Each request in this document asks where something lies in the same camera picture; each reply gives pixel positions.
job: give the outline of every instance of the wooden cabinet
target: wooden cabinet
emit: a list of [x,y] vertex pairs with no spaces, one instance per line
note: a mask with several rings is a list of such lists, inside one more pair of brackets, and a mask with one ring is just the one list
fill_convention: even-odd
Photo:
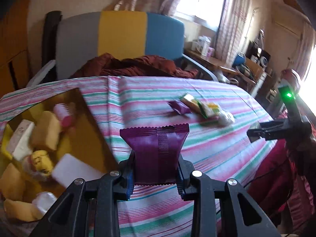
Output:
[[0,99],[3,95],[15,91],[9,65],[0,66]]
[[18,88],[25,88],[29,81],[27,52],[20,52],[17,56],[13,57],[11,63]]
[[27,57],[27,14],[29,0],[16,0],[0,20],[0,98],[26,87],[29,79]]

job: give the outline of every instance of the purple snack wrapper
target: purple snack wrapper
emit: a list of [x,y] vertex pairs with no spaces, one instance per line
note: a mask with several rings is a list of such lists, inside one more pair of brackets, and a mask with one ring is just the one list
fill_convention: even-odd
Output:
[[167,102],[170,107],[176,111],[177,113],[179,113],[180,115],[184,115],[184,114],[187,114],[187,113],[191,113],[191,110],[190,108],[185,105],[184,103],[182,103],[181,101],[178,101],[178,100],[173,100],[173,101],[169,101]]
[[121,129],[120,136],[135,151],[135,184],[175,183],[189,131],[189,124]]

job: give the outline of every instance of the wooden desk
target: wooden desk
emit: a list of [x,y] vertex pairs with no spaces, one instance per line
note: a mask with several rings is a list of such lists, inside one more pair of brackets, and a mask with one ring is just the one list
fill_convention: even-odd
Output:
[[201,54],[189,49],[185,49],[184,54],[198,61],[201,65],[205,66],[206,68],[210,70],[220,69],[222,72],[225,72],[231,75],[239,75],[239,73],[236,70],[229,69],[225,62],[219,59],[216,59],[214,57],[206,58],[205,56],[201,56]]
[[227,64],[224,61],[221,61],[217,58],[214,58],[214,57],[206,58],[205,56],[201,56],[201,54],[189,49],[185,49],[184,54],[194,59],[195,61],[199,62],[201,65],[203,65],[204,67],[210,70],[220,69],[222,72],[228,73],[231,76],[237,76],[237,75],[240,76],[241,79],[245,81],[249,85],[250,88],[253,88],[257,84],[255,81],[252,81],[249,77],[246,77],[240,71],[229,69],[227,67]]

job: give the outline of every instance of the pink bottle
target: pink bottle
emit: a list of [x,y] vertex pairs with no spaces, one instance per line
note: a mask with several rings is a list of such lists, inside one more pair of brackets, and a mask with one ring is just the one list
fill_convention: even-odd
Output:
[[207,58],[213,57],[215,55],[215,49],[212,47],[209,47],[207,50]]
[[73,116],[64,103],[58,103],[54,106],[54,114],[57,116],[62,127],[70,127],[73,123]]

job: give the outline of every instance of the cardboard box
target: cardboard box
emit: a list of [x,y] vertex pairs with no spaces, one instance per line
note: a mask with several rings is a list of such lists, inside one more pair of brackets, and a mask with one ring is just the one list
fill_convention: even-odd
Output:
[[[36,124],[41,113],[43,111],[53,111],[57,103],[73,103],[75,105],[75,125],[60,134],[57,150],[49,154],[54,165],[64,154],[70,153],[102,173],[118,169],[118,163],[100,132],[79,88],[71,89],[37,103],[11,119],[4,130],[0,160],[5,158],[3,161],[6,161],[6,163],[12,162],[22,171],[21,164],[12,158],[11,154],[6,151],[5,146],[23,119],[33,121]],[[65,190],[63,186],[53,180],[51,182],[38,182],[26,173],[23,173],[23,177],[27,180],[23,197],[24,202],[32,202],[36,194],[42,191],[52,192],[56,197],[59,197]]]

